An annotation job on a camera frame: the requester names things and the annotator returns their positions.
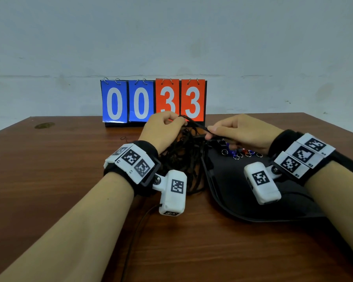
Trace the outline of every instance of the forearm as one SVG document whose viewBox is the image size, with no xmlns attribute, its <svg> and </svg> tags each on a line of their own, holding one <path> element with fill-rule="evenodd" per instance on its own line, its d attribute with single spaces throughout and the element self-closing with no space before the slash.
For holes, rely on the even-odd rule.
<svg viewBox="0 0 353 282">
<path fill-rule="evenodd" d="M 133 197 L 125 179 L 108 173 L 0 275 L 0 282 L 101 281 Z"/>
<path fill-rule="evenodd" d="M 305 186 L 353 249 L 353 173 L 331 161 Z"/>
</svg>

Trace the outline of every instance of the red number card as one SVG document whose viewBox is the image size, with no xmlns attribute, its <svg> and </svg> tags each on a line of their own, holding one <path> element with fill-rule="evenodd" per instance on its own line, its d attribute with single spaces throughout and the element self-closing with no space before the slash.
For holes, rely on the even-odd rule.
<svg viewBox="0 0 353 282">
<path fill-rule="evenodd" d="M 197 122 L 205 120 L 205 80 L 182 80 L 181 114 Z"/>
<path fill-rule="evenodd" d="M 179 114 L 179 79 L 155 80 L 155 112 L 172 111 Z"/>
</svg>

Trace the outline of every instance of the white wall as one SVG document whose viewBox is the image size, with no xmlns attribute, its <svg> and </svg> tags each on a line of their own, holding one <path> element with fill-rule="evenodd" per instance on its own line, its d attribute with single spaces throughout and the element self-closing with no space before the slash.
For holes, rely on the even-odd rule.
<svg viewBox="0 0 353 282">
<path fill-rule="evenodd" d="M 0 129 L 101 115 L 103 77 L 204 78 L 207 113 L 353 131 L 353 0 L 0 0 Z"/>
</svg>

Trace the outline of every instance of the brown table surface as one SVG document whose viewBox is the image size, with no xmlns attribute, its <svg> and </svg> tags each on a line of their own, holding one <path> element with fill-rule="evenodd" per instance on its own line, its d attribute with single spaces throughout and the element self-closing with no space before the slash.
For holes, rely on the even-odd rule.
<svg viewBox="0 0 353 282">
<path fill-rule="evenodd" d="M 207 115 L 207 125 L 228 115 Z M 353 133 L 304 113 L 253 114 L 309 132 L 353 159 Z M 54 122 L 45 129 L 40 123 Z M 102 177 L 103 160 L 141 128 L 105 128 L 101 117 L 31 117 L 0 131 L 0 273 Z M 119 281 L 137 222 L 155 203 L 135 198 L 103 281 Z M 328 223 L 227 218 L 209 191 L 187 197 L 177 218 L 152 214 L 126 281 L 353 281 L 353 258 Z"/>
</svg>

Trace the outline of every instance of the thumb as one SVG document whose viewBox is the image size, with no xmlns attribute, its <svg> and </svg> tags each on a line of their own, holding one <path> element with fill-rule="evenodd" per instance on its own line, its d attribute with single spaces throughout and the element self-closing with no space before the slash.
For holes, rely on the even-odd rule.
<svg viewBox="0 0 353 282">
<path fill-rule="evenodd" d="M 209 126 L 207 127 L 207 129 L 214 135 L 228 137 L 231 139 L 235 139 L 236 141 L 239 141 L 238 131 L 236 128 Z"/>
<path fill-rule="evenodd" d="M 181 127 L 183 127 L 185 122 L 186 122 L 185 118 L 178 117 L 178 118 L 174 119 L 172 123 L 169 123 L 168 126 L 172 126 L 174 128 L 180 129 Z"/>
</svg>

